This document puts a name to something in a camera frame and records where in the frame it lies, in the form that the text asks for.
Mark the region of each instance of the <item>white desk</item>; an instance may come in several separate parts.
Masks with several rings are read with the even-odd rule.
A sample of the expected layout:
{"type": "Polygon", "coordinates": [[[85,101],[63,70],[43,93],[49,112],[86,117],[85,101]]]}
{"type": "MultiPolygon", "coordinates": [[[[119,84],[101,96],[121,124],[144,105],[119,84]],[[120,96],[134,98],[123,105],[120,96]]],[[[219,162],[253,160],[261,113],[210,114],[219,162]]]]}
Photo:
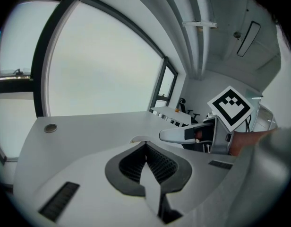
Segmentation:
{"type": "Polygon", "coordinates": [[[156,107],[151,108],[153,111],[159,112],[170,119],[173,119],[179,123],[184,123],[187,125],[192,125],[191,115],[188,115],[183,112],[175,112],[175,109],[170,107],[156,107]]]}
{"type": "MultiPolygon", "coordinates": [[[[159,139],[161,130],[176,126],[145,112],[39,117],[19,155],[14,196],[29,203],[35,191],[73,161],[96,152],[127,145],[136,136],[159,139]],[[54,123],[57,130],[45,133],[54,123]]],[[[182,147],[178,144],[164,144],[182,147]]]]}

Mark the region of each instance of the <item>ceiling light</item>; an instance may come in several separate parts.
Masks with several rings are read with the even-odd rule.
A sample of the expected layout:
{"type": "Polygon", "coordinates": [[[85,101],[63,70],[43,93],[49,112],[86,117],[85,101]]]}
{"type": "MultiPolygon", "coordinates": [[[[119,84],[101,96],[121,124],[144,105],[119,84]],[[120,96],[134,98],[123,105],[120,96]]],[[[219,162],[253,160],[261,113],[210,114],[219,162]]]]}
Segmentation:
{"type": "Polygon", "coordinates": [[[251,46],[253,43],[255,37],[257,36],[259,30],[261,28],[261,25],[252,21],[250,23],[250,26],[248,28],[248,32],[246,33],[246,36],[242,42],[242,45],[238,49],[237,55],[242,57],[248,51],[248,48],[251,46]]]}

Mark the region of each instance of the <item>ceiling pipe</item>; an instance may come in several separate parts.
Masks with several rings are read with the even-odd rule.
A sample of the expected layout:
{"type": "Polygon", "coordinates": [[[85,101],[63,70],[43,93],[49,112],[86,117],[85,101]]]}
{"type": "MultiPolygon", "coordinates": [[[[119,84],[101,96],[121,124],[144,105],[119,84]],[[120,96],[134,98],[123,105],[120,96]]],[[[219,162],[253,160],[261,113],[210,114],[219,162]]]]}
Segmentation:
{"type": "MultiPolygon", "coordinates": [[[[199,6],[201,21],[210,22],[211,19],[210,19],[210,13],[209,13],[209,0],[197,0],[197,2],[199,6]]],[[[211,33],[210,30],[211,30],[210,27],[207,27],[207,26],[203,27],[203,59],[202,59],[202,70],[201,70],[200,79],[203,78],[204,72],[206,69],[207,58],[208,58],[209,47],[210,47],[210,33],[211,33]]]]}
{"type": "MultiPolygon", "coordinates": [[[[183,21],[194,21],[195,16],[192,10],[192,6],[189,0],[174,0],[177,9],[180,13],[180,16],[183,21]]],[[[188,34],[188,40],[190,43],[190,47],[192,50],[192,74],[193,77],[196,78],[199,75],[199,45],[198,45],[198,34],[197,28],[194,26],[185,27],[186,32],[188,34]]]]}

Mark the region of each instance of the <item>chair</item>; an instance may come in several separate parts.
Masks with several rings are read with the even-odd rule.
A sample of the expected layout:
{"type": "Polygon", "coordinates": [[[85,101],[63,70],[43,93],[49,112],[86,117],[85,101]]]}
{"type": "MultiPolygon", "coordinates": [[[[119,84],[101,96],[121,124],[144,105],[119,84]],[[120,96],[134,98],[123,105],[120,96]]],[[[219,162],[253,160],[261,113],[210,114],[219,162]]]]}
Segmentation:
{"type": "MultiPolygon", "coordinates": [[[[183,113],[185,113],[185,114],[189,114],[190,112],[194,111],[194,110],[188,109],[188,112],[187,112],[186,109],[185,109],[185,105],[184,105],[185,102],[186,102],[186,101],[185,101],[184,98],[181,98],[180,101],[179,101],[179,105],[180,105],[181,111],[182,111],[183,113]]],[[[192,124],[198,123],[198,121],[197,121],[195,118],[196,118],[196,116],[199,115],[199,114],[194,113],[193,115],[194,115],[194,117],[191,116],[191,118],[192,118],[192,124]]]]}

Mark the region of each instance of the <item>ventilation grille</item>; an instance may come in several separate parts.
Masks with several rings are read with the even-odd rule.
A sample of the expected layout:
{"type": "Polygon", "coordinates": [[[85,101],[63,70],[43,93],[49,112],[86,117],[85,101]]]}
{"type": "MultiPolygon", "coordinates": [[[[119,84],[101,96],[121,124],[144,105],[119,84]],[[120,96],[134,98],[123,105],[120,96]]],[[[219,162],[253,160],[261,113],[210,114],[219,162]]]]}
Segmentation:
{"type": "Polygon", "coordinates": [[[211,161],[209,164],[212,166],[216,166],[216,167],[220,167],[220,168],[224,168],[228,170],[230,170],[232,167],[232,164],[230,163],[225,163],[225,162],[215,161],[215,160],[211,161]]]}
{"type": "Polygon", "coordinates": [[[126,177],[139,183],[142,169],[146,163],[145,160],[145,147],[140,147],[120,161],[119,169],[126,177]]]}
{"type": "Polygon", "coordinates": [[[147,146],[146,150],[146,162],[159,184],[167,180],[177,171],[178,165],[175,161],[150,146],[147,146]]]}
{"type": "Polygon", "coordinates": [[[39,213],[55,222],[58,216],[66,208],[66,205],[70,202],[78,188],[78,184],[66,182],[47,202],[47,204],[39,210],[39,213]]]}

